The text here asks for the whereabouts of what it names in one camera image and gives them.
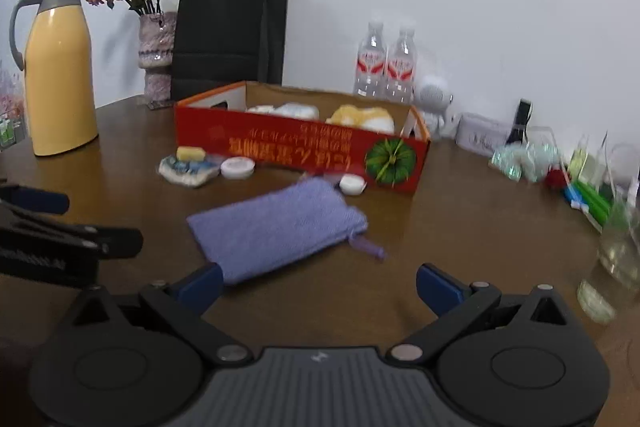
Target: plastic water bottle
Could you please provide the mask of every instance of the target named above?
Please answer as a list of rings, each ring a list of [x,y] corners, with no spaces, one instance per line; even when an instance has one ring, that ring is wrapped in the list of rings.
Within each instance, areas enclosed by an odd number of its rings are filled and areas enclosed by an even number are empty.
[[[353,94],[384,97],[386,48],[382,40],[382,22],[369,23],[369,33],[358,49]]]
[[[415,30],[408,26],[400,28],[400,37],[389,51],[386,64],[386,95],[391,102],[411,103],[414,93]]]

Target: brown tabletop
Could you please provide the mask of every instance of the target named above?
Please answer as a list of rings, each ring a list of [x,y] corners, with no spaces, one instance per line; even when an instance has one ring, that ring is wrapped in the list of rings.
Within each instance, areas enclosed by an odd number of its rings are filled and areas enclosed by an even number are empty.
[[[180,279],[204,263],[187,227],[190,214],[286,187],[300,175],[258,168],[244,181],[217,178],[196,190],[171,185],[156,173],[159,161],[175,150],[171,110],[149,111],[131,98],[97,114],[100,137],[91,144],[35,158],[30,143],[22,142],[0,154],[0,174],[68,194],[66,221],[142,230],[139,256],[100,266],[99,282],[114,294]],[[386,261],[348,245],[329,248],[230,289],[205,318],[256,351],[269,345],[370,344],[384,350],[434,318],[415,294],[421,263],[435,263],[465,282],[491,281],[505,293],[550,283],[612,370],[598,425],[640,425],[640,313],[630,311],[606,330],[580,311],[575,289],[594,263],[597,236],[558,195],[511,182],[490,169],[486,158],[441,142],[431,147],[413,198],[369,188],[348,201],[369,218],[367,238],[385,248]],[[0,276],[0,337],[42,343],[76,293]],[[8,425],[5,412],[18,415],[17,403],[0,407],[0,425]]]

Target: thermos handle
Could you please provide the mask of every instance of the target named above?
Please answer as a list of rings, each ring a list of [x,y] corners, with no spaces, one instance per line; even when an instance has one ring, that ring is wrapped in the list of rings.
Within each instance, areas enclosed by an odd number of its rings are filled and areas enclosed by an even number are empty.
[[[15,47],[15,17],[18,15],[20,8],[40,3],[42,3],[42,0],[19,0],[14,7],[14,11],[11,12],[11,18],[9,19],[9,47],[11,48],[11,54],[14,56],[15,64],[20,71],[24,71],[24,59],[18,48]]]

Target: plush toy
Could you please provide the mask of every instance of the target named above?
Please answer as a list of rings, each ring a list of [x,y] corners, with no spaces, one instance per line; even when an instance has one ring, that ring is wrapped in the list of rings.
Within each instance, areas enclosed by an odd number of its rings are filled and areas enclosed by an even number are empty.
[[[368,131],[395,133],[394,119],[386,109],[369,107],[358,109],[353,105],[341,105],[326,123],[360,127]]]

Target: black paper bag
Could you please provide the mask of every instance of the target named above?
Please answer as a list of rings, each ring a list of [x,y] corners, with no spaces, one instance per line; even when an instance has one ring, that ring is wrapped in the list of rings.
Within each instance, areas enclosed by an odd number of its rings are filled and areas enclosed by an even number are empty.
[[[180,0],[172,100],[239,80],[282,84],[287,0]]]

